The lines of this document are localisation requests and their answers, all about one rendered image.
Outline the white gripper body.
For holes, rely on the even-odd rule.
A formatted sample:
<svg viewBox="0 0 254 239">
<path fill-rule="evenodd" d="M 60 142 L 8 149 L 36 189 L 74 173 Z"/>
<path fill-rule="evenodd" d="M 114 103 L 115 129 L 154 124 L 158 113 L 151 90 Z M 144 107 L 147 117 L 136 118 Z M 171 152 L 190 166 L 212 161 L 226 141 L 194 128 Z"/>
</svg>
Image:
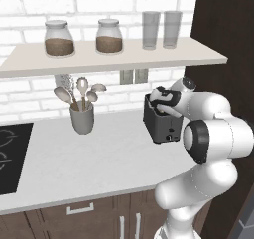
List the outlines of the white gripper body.
<svg viewBox="0 0 254 239">
<path fill-rule="evenodd" d="M 159 102 L 161 99 L 161 92 L 158 89 L 154 89 L 150 94 L 150 102 Z"/>
</svg>

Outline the dark grey toaster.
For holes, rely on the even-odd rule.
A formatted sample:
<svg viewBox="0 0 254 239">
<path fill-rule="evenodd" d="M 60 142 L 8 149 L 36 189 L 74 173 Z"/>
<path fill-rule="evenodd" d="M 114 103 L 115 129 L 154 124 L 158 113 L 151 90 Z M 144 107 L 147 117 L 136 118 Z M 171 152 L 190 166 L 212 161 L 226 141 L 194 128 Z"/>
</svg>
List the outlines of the dark grey toaster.
<svg viewBox="0 0 254 239">
<path fill-rule="evenodd" d="M 145 95 L 143 122 L 155 144 L 177 142 L 181 137 L 184 117 L 161 113 L 150 103 L 150 95 Z"/>
</svg>

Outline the small wooden spoon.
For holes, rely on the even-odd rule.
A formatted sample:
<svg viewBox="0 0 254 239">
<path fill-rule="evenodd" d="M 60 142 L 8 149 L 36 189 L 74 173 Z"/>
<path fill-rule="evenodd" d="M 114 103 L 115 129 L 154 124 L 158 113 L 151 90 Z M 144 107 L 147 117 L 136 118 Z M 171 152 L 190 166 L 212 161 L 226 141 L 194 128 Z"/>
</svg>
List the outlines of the small wooden spoon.
<svg viewBox="0 0 254 239">
<path fill-rule="evenodd" d="M 88 91 L 86 93 L 86 97 L 87 97 L 87 107 L 91 108 L 92 107 L 92 103 L 96 102 L 98 99 L 98 96 L 95 92 L 93 91 Z"/>
<path fill-rule="evenodd" d="M 92 92 L 105 92 L 106 91 L 106 87 L 103 84 L 94 84 L 91 86 L 91 91 Z"/>
</svg>

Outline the clear drinking glass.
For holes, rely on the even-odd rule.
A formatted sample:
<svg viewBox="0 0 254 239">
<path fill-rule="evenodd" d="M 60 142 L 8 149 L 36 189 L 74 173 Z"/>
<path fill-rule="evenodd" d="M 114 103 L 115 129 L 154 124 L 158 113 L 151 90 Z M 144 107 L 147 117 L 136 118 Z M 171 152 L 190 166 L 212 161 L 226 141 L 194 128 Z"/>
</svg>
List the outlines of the clear drinking glass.
<svg viewBox="0 0 254 239">
<path fill-rule="evenodd" d="M 164 48 L 172 49 L 177 46 L 182 15 L 181 11 L 166 11 L 164 13 Z"/>
<path fill-rule="evenodd" d="M 157 44 L 161 13 L 145 11 L 142 13 L 142 40 L 145 50 L 154 50 Z"/>
</svg>

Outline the slotted wooden spoon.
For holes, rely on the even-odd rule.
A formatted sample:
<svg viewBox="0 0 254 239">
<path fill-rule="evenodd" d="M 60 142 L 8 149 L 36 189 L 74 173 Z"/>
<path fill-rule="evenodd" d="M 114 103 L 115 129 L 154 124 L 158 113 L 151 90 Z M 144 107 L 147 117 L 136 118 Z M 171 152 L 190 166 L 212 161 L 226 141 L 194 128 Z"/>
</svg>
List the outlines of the slotted wooden spoon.
<svg viewBox="0 0 254 239">
<path fill-rule="evenodd" d="M 85 110 L 85 93 L 88 89 L 88 81 L 85 77 L 81 77 L 77 80 L 76 87 L 81 94 L 82 110 Z"/>
</svg>

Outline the glass jar with brown filling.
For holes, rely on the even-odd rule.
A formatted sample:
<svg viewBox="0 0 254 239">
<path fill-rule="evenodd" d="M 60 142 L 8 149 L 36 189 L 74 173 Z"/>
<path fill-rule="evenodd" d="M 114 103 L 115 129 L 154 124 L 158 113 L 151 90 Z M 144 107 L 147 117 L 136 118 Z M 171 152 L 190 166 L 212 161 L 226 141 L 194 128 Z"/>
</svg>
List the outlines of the glass jar with brown filling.
<svg viewBox="0 0 254 239">
<path fill-rule="evenodd" d="M 96 33 L 96 49 L 105 54 L 120 53 L 123 50 L 123 39 L 117 19 L 100 19 Z"/>
<path fill-rule="evenodd" d="M 45 50 L 51 57 L 67 57 L 74 53 L 74 41 L 66 20 L 50 20 L 45 23 Z"/>
</svg>

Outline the grey utensil pot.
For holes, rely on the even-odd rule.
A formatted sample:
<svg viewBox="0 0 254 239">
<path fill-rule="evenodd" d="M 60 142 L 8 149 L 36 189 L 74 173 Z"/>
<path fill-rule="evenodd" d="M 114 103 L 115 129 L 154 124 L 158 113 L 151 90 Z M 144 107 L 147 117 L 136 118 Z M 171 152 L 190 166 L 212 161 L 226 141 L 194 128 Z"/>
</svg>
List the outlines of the grey utensil pot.
<svg viewBox="0 0 254 239">
<path fill-rule="evenodd" d="M 69 109 L 70 119 L 74 131 L 79 135 L 89 134 L 94 125 L 94 108 L 91 103 L 85 102 L 85 110 L 82 110 L 82 104 L 77 102 L 78 111 Z"/>
</svg>

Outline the large wooden spoon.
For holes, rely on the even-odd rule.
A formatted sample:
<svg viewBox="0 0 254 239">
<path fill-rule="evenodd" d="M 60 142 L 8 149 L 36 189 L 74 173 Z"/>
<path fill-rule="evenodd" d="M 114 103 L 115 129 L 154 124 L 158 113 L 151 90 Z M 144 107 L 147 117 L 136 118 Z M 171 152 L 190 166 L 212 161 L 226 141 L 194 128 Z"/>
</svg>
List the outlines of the large wooden spoon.
<svg viewBox="0 0 254 239">
<path fill-rule="evenodd" d="M 69 92 L 66 91 L 63 87 L 55 88 L 54 94 L 62 102 L 68 103 L 74 111 L 78 110 L 78 107 L 74 103 L 71 102 L 71 96 L 70 96 Z"/>
</svg>

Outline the tall dark brown cabinet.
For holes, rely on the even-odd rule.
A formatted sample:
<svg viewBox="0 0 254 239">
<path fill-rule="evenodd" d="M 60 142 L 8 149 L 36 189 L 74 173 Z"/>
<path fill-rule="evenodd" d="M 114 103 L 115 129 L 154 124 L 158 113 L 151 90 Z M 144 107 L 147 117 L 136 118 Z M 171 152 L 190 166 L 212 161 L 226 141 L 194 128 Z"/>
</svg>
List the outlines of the tall dark brown cabinet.
<svg viewBox="0 0 254 239">
<path fill-rule="evenodd" d="M 185 76 L 198 91 L 226 97 L 233 115 L 254 124 L 254 0 L 196 0 L 191 36 L 228 61 L 188 67 Z M 202 239 L 254 239 L 254 155 L 233 163 L 238 180 L 212 201 Z"/>
</svg>

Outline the brown cupboard door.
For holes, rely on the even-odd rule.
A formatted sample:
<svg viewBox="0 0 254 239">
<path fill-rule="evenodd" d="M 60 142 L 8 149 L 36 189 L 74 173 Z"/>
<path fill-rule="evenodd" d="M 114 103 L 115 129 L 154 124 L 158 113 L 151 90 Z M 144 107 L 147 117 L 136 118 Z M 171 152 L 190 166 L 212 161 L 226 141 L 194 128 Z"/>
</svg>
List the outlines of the brown cupboard door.
<svg viewBox="0 0 254 239">
<path fill-rule="evenodd" d="M 167 211 L 155 201 L 153 189 L 131 193 L 130 207 L 130 238 L 135 239 L 136 213 L 141 213 L 139 239 L 154 239 L 157 230 L 167 218 Z"/>
<path fill-rule="evenodd" d="M 125 239 L 130 238 L 130 207 L 131 207 L 131 195 L 122 194 L 114 197 L 114 210 L 116 211 L 116 217 L 119 224 L 120 232 L 120 222 L 119 217 L 125 217 Z"/>
</svg>

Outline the brown drawer front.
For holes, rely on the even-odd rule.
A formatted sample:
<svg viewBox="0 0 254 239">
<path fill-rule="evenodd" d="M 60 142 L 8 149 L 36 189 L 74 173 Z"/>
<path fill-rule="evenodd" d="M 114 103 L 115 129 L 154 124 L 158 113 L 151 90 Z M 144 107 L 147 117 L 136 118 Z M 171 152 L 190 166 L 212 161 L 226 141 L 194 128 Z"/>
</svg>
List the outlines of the brown drawer front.
<svg viewBox="0 0 254 239">
<path fill-rule="evenodd" d="M 91 202 L 93 211 L 66 215 L 68 206 L 83 208 Z M 112 197 L 41 208 L 39 214 L 49 239 L 117 239 L 118 236 Z"/>
</svg>

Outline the black hob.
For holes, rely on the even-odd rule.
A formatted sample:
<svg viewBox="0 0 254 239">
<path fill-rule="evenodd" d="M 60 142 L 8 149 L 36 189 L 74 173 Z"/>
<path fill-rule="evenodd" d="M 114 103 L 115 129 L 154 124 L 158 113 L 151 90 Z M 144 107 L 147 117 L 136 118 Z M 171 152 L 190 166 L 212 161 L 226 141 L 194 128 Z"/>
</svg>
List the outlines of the black hob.
<svg viewBox="0 0 254 239">
<path fill-rule="evenodd" d="M 0 126 L 0 195 L 17 191 L 33 126 Z"/>
</svg>

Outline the grey wall socket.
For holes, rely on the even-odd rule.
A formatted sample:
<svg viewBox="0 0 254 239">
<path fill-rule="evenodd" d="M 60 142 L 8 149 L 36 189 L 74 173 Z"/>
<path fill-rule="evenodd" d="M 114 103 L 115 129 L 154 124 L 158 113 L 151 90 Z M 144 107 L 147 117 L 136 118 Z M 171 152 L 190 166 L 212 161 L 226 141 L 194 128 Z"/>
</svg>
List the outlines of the grey wall socket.
<svg viewBox="0 0 254 239">
<path fill-rule="evenodd" d="M 148 71 L 146 69 L 121 70 L 120 84 L 143 84 L 148 82 Z"/>
</svg>

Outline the beige wall shelf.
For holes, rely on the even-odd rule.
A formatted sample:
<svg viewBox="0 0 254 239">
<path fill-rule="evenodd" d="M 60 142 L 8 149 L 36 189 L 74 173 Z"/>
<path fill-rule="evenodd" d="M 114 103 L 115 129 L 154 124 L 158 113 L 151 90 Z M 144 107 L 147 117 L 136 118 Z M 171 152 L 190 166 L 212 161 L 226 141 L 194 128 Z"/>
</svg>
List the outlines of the beige wall shelf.
<svg viewBox="0 0 254 239">
<path fill-rule="evenodd" d="M 29 43 L 15 47 L 0 66 L 0 78 L 226 63 L 226 56 L 191 37 L 179 38 L 175 49 L 165 49 L 159 39 L 151 51 L 142 48 L 141 39 L 129 39 L 115 55 L 98 53 L 95 41 L 76 41 L 74 55 L 66 58 L 48 57 L 43 43 Z"/>
</svg>

